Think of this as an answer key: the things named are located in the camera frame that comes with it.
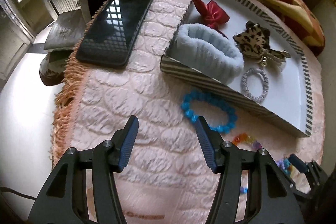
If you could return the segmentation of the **leopard print bow with bell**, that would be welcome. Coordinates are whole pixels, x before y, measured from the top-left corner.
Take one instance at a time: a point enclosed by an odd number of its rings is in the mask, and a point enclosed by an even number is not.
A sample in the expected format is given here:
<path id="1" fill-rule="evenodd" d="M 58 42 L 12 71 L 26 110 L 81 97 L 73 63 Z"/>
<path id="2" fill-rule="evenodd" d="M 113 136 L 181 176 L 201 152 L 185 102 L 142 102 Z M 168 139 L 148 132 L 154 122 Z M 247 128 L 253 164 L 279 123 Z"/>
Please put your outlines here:
<path id="1" fill-rule="evenodd" d="M 245 24 L 245 30 L 232 38 L 244 57 L 254 60 L 262 67 L 271 65 L 283 70 L 286 66 L 286 60 L 291 58 L 287 51 L 277 51 L 270 47 L 270 30 L 268 28 L 250 20 Z"/>

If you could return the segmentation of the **light blue fluffy scrunchie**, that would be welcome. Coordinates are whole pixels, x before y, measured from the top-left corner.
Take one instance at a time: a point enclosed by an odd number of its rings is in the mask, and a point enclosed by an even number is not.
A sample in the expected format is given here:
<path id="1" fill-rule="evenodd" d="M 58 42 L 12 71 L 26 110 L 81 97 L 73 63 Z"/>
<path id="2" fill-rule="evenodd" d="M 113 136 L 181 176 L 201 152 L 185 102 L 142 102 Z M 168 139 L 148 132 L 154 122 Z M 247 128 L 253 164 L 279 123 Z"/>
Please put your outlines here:
<path id="1" fill-rule="evenodd" d="M 170 56 L 227 85 L 244 69 L 235 42 L 200 23 L 179 26 Z"/>

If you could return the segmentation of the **red satin bow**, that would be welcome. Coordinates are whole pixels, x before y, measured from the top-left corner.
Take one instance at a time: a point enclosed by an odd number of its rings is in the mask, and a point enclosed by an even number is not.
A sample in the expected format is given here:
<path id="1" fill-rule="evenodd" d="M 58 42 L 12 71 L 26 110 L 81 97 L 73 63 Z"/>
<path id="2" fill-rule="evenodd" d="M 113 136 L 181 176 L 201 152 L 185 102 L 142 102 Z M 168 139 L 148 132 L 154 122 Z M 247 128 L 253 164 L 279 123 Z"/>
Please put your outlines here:
<path id="1" fill-rule="evenodd" d="M 228 14 L 215 2 L 205 4 L 202 0 L 193 0 L 194 6 L 203 19 L 203 23 L 214 30 L 230 20 Z"/>

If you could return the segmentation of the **striped black white tray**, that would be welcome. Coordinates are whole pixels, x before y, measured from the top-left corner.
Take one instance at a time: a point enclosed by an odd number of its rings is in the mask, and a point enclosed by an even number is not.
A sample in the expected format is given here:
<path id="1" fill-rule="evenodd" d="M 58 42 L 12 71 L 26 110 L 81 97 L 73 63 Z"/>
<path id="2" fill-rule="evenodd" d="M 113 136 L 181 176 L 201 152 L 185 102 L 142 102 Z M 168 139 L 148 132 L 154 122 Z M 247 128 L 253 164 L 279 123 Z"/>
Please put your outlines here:
<path id="1" fill-rule="evenodd" d="M 270 48 L 286 51 L 290 58 L 277 65 L 269 57 L 252 60 L 245 57 L 244 70 L 258 68 L 266 74 L 269 83 L 266 98 L 257 103 L 242 93 L 240 76 L 225 85 L 183 62 L 173 58 L 171 41 L 161 57 L 161 71 L 184 80 L 198 88 L 213 92 L 252 115 L 263 119 L 296 137 L 309 137 L 313 129 L 313 94 L 309 68 L 303 49 L 293 34 L 286 30 L 265 6 L 256 0 L 213 0 L 230 16 L 221 31 L 232 38 L 245 31 L 250 20 L 270 31 Z"/>

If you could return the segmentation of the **pink quilted table cover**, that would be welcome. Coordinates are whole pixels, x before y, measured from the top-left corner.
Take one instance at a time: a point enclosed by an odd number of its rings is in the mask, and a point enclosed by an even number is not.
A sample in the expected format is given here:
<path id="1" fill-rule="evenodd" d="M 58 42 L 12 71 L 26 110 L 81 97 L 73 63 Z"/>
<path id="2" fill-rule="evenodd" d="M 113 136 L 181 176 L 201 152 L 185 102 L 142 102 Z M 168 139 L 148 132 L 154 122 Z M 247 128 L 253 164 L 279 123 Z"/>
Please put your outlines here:
<path id="1" fill-rule="evenodd" d="M 161 56 L 168 47 L 191 0 L 153 0 L 139 31 L 134 50 L 121 71 L 92 67 L 72 53 L 65 85 L 56 98 L 54 165 L 68 147 L 96 147 L 123 128 L 131 115 L 139 132 L 129 164 L 115 174 L 118 196 L 127 223 L 205 223 L 219 175 L 206 166 L 193 126 L 180 108 L 183 96 L 194 89 L 162 73 Z M 321 65 L 284 23 L 257 0 L 228 0 L 240 15 L 256 16 L 270 25 L 271 35 L 286 31 L 305 53 L 310 78 L 311 136 L 296 138 L 248 112 L 236 108 L 238 122 L 224 139 L 246 132 L 259 140 L 275 160 L 296 153 L 303 161 L 321 164 L 325 113 Z"/>

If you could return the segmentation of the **black smartphone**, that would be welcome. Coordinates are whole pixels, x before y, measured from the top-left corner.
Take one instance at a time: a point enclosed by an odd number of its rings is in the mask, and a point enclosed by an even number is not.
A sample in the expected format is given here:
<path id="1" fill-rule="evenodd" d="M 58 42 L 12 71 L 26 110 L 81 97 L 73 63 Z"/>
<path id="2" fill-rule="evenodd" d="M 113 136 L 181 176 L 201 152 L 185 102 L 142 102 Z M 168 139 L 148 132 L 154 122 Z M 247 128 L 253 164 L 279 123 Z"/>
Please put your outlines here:
<path id="1" fill-rule="evenodd" d="M 109 0 L 77 50 L 80 62 L 106 68 L 126 67 L 153 0 Z"/>

